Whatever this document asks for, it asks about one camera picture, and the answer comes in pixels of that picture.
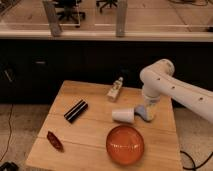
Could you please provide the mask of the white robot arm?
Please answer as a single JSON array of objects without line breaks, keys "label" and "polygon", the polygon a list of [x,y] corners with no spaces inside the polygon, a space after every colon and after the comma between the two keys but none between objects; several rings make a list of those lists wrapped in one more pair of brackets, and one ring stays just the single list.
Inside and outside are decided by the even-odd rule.
[{"label": "white robot arm", "polygon": [[175,68],[168,59],[161,59],[143,68],[142,95],[148,104],[155,104],[167,95],[213,124],[213,92],[173,77]]}]

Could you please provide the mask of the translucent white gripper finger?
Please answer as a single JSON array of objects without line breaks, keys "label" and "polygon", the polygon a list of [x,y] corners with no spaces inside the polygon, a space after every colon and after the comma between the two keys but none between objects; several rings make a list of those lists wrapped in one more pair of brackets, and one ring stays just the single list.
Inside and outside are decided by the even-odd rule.
[{"label": "translucent white gripper finger", "polygon": [[146,120],[152,121],[156,116],[156,110],[154,105],[148,105],[146,107]]}]

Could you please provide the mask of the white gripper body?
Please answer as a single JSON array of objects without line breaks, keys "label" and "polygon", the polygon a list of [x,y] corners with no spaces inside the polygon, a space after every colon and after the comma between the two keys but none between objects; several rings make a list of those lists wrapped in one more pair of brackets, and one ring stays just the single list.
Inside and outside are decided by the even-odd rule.
[{"label": "white gripper body", "polygon": [[147,106],[154,105],[160,100],[160,93],[146,85],[142,87],[142,96]]}]

